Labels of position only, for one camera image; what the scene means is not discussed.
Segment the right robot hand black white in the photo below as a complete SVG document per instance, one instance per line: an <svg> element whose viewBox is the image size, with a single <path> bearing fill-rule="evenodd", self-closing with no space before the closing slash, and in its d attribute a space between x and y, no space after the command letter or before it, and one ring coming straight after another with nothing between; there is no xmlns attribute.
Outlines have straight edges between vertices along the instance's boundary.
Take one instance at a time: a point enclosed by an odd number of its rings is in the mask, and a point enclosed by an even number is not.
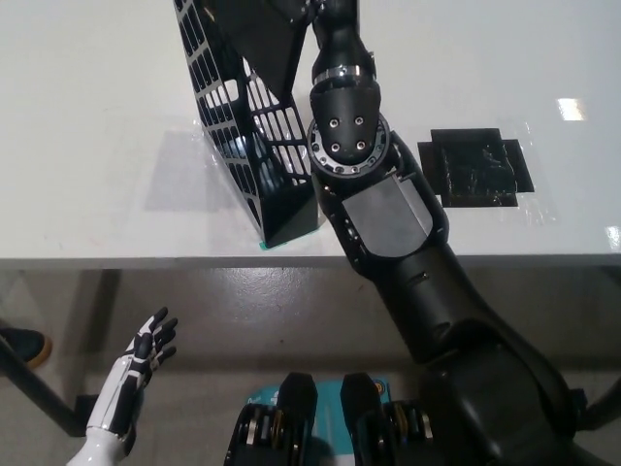
<svg viewBox="0 0 621 466"><path fill-rule="evenodd" d="M308 21L319 18L334 19L343 13L346 2L340 0L308 0L304 1L301 11Z"/></svg>

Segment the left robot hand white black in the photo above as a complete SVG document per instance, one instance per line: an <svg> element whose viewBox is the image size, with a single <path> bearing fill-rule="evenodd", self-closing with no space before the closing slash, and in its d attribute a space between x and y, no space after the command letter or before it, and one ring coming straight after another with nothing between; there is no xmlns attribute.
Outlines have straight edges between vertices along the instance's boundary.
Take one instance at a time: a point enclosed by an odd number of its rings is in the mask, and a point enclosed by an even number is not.
<svg viewBox="0 0 621 466"><path fill-rule="evenodd" d="M176 317L161 308L137 331L124 353L116 359L95 402L87 429L111 432L125 439L135 426L145 388L153 373L177 349Z"/></svg>

